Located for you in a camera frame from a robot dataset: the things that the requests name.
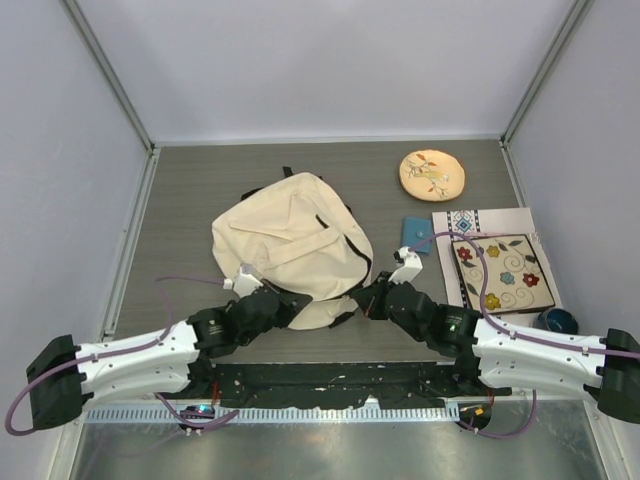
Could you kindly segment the cream canvas backpack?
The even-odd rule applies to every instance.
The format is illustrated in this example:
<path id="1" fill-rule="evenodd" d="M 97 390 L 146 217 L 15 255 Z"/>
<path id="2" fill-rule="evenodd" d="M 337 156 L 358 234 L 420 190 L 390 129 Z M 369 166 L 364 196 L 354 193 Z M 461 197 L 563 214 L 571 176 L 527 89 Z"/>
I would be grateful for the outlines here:
<path id="1" fill-rule="evenodd" d="M 358 308 L 352 291 L 371 281 L 373 248 L 353 214 L 309 172 L 253 191 L 212 223 L 212 254 L 226 277 L 252 266 L 263 280 L 311 301 L 287 326 L 336 327 Z"/>

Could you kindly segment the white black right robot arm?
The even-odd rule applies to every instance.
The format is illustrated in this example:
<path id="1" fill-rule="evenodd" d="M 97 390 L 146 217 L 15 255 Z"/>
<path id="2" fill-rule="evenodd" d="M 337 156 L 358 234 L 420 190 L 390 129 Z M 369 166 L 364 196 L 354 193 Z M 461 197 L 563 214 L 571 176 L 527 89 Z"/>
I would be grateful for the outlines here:
<path id="1" fill-rule="evenodd" d="M 628 332 L 603 337 L 521 327 L 478 311 L 438 304 L 409 282 L 382 273 L 350 295 L 372 320 L 389 320 L 418 343 L 454 360 L 451 380 L 465 395 L 529 389 L 591 400 L 614 419 L 639 421 L 639 343 Z"/>

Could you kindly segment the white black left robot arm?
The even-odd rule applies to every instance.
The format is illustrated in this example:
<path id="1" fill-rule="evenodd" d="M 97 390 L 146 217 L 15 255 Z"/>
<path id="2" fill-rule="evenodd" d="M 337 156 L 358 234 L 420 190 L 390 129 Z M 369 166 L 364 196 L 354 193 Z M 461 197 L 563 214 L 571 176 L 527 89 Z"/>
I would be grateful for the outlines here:
<path id="1" fill-rule="evenodd" d="M 146 394 L 183 391 L 203 398 L 213 385 L 211 360 L 288 327 L 311 301 L 306 294 L 263 286 L 165 330 L 94 344 L 56 337 L 26 369 L 32 427 L 52 429 L 103 403 Z"/>

